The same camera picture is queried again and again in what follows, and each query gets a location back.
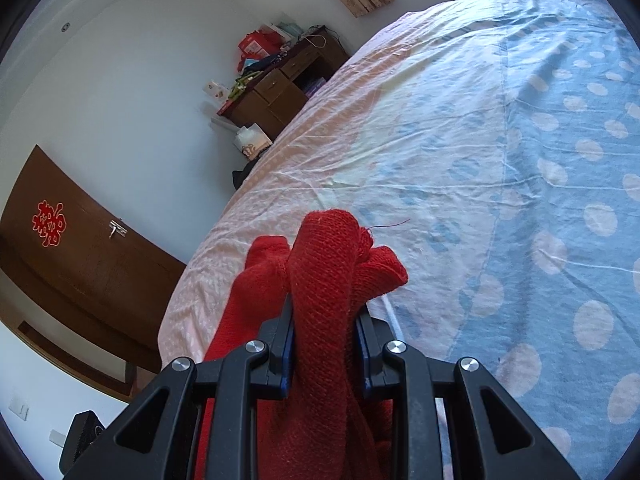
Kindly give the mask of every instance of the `tissue box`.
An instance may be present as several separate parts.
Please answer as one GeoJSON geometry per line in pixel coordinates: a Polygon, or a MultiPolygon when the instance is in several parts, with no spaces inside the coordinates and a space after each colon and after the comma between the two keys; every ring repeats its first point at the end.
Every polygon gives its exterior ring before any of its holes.
{"type": "Polygon", "coordinates": [[[248,128],[243,126],[238,130],[234,139],[234,146],[249,160],[254,160],[260,155],[260,152],[266,150],[272,144],[271,139],[257,124],[253,124],[248,128]]]}

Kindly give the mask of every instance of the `wooden desk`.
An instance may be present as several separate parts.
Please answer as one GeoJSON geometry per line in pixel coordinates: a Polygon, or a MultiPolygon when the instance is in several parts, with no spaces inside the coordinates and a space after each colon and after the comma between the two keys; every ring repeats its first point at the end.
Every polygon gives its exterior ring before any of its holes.
{"type": "Polygon", "coordinates": [[[302,89],[324,77],[327,81],[349,59],[340,43],[321,27],[308,40],[295,44],[287,57],[268,67],[227,108],[223,117],[236,126],[258,124],[275,140],[302,110],[307,97],[302,89]]]}

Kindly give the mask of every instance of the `bedsheet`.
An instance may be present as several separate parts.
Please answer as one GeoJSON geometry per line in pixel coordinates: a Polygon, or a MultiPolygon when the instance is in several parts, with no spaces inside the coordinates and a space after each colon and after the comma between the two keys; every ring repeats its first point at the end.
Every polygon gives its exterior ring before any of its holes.
{"type": "Polygon", "coordinates": [[[478,358],[583,479],[640,426],[640,52],[605,0],[459,0],[382,30],[262,158],[187,266],[163,362],[202,360],[255,237],[344,208],[409,273],[369,305],[478,358]]]}

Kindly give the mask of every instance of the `door latch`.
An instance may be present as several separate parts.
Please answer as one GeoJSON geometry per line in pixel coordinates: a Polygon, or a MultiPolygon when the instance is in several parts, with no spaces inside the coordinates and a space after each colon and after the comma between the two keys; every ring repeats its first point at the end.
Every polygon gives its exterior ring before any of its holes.
{"type": "Polygon", "coordinates": [[[109,227],[111,228],[111,234],[109,235],[109,239],[113,237],[114,234],[118,233],[120,236],[126,236],[127,230],[118,224],[115,220],[111,220],[109,222],[109,227]]]}

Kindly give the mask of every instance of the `red knitted fabric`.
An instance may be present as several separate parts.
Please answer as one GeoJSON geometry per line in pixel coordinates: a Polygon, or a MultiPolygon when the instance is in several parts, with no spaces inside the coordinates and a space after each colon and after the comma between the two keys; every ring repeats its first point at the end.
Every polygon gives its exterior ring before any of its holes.
{"type": "MultiPolygon", "coordinates": [[[[289,397],[258,403],[260,480],[382,480],[390,461],[390,402],[358,395],[351,365],[353,321],[407,274],[388,247],[346,211],[309,213],[289,251],[283,237],[257,238],[231,288],[205,360],[224,357],[280,315],[292,294],[296,367],[289,397]]],[[[213,414],[207,404],[196,475],[204,477],[213,414]]]]}

